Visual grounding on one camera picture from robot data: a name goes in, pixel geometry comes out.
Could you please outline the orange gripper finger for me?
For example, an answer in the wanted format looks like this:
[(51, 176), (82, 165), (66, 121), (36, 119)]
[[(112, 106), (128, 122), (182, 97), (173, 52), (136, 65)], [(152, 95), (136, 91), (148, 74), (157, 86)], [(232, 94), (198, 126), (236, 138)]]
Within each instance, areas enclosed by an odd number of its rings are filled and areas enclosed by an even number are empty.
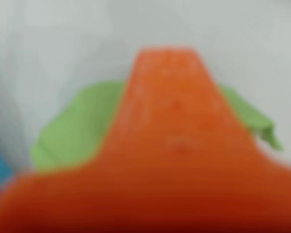
[(0, 233), (291, 233), (291, 168), (257, 148), (194, 51), (145, 49), (96, 159), (10, 185)]

